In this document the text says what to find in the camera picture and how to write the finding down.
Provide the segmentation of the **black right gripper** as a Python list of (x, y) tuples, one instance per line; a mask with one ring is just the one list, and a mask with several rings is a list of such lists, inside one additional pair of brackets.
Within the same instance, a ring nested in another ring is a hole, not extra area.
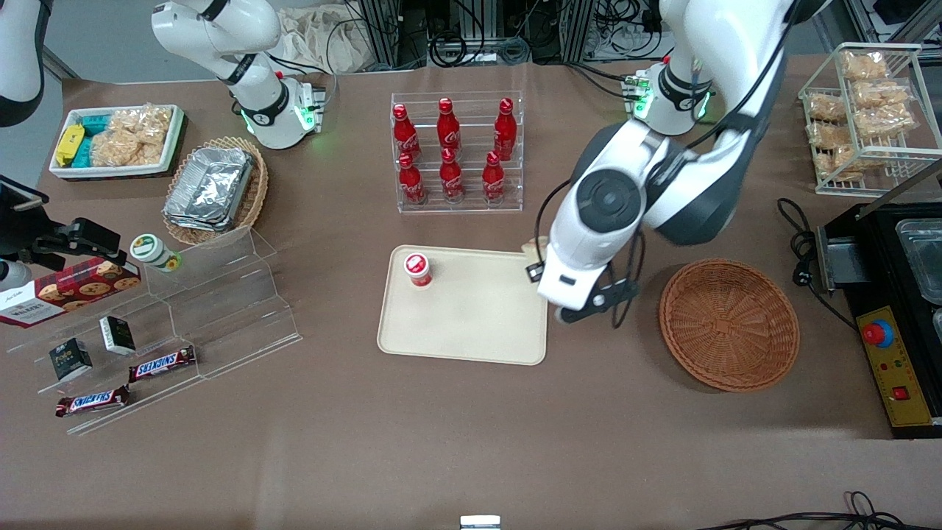
[(63, 269), (68, 249), (80, 255), (122, 259), (121, 236), (86, 218), (67, 226), (49, 218), (45, 205), (49, 196), (1, 177), (1, 255), (7, 261)]

